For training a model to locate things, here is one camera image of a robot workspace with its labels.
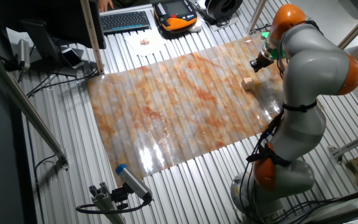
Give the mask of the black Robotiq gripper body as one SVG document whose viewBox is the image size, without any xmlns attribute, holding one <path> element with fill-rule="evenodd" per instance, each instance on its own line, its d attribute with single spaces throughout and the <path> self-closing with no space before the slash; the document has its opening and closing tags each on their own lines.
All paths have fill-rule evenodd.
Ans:
<svg viewBox="0 0 358 224">
<path fill-rule="evenodd" d="M 257 58 L 254 60 L 254 67 L 267 67 L 272 63 L 270 56 L 265 56 L 262 52 L 260 52 Z"/>
</svg>

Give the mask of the person's bare hand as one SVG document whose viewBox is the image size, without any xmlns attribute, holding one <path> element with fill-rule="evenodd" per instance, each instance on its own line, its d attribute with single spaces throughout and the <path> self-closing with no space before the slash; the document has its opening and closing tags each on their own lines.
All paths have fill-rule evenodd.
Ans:
<svg viewBox="0 0 358 224">
<path fill-rule="evenodd" d="M 98 9 L 99 12 L 106 12 L 110 9 L 114 9 L 114 4 L 112 0 L 98 0 Z"/>
</svg>

